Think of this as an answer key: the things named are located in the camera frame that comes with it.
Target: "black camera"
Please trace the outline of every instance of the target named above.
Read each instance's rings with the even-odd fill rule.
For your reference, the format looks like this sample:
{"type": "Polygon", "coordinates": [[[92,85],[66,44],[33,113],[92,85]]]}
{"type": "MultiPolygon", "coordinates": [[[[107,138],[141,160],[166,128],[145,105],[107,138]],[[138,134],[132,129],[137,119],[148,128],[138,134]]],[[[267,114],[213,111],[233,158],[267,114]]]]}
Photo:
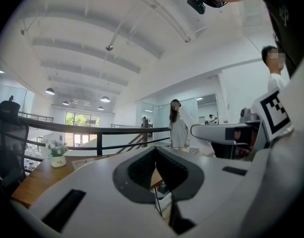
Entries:
{"type": "Polygon", "coordinates": [[[193,7],[199,14],[204,14],[206,6],[202,0],[187,0],[187,3],[193,7]]]}

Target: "white shirt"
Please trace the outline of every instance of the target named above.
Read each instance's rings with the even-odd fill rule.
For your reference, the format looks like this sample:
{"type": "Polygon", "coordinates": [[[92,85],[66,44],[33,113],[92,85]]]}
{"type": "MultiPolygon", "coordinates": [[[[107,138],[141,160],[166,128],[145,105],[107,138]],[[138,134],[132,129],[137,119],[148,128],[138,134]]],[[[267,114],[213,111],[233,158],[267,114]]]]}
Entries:
{"type": "Polygon", "coordinates": [[[216,120],[215,118],[209,118],[208,122],[209,122],[209,124],[215,124],[214,123],[215,120],[216,120]]]}
{"type": "Polygon", "coordinates": [[[281,75],[271,73],[269,81],[267,83],[267,91],[271,92],[274,88],[278,87],[282,91],[286,86],[286,81],[282,78],[281,75]]]}
{"type": "Polygon", "coordinates": [[[176,122],[170,121],[168,128],[171,129],[172,147],[184,147],[187,139],[187,126],[179,113],[176,122]]]}

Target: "potted plant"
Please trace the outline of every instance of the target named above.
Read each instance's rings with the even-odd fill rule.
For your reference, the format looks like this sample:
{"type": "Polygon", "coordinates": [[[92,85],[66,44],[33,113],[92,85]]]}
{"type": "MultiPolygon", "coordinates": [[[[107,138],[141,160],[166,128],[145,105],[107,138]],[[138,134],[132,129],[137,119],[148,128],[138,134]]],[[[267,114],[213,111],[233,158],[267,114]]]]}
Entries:
{"type": "Polygon", "coordinates": [[[64,154],[68,151],[67,144],[62,142],[53,141],[51,144],[46,143],[46,149],[54,168],[59,168],[66,165],[64,154]]]}

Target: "man in white shirt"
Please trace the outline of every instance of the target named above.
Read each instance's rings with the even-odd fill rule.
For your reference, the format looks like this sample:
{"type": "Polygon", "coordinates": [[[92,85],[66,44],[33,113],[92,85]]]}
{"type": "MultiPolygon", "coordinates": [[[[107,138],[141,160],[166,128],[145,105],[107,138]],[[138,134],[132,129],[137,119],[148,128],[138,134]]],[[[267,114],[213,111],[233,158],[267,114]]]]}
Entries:
{"type": "Polygon", "coordinates": [[[267,84],[268,92],[276,87],[283,90],[287,84],[281,76],[285,64],[285,54],[278,53],[278,49],[274,46],[267,46],[262,50],[262,59],[270,70],[270,77],[267,84]]]}
{"type": "Polygon", "coordinates": [[[216,119],[217,118],[213,118],[212,115],[209,115],[209,120],[208,120],[209,124],[215,124],[216,119]]]}

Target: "hand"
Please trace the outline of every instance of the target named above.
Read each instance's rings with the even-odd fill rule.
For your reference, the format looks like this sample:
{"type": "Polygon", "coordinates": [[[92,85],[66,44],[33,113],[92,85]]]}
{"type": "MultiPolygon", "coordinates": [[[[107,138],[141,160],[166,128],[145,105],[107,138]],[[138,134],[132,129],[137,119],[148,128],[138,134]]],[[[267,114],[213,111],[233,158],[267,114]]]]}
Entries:
{"type": "Polygon", "coordinates": [[[189,139],[187,138],[186,141],[185,141],[185,147],[189,147],[190,146],[190,141],[189,139]]]}

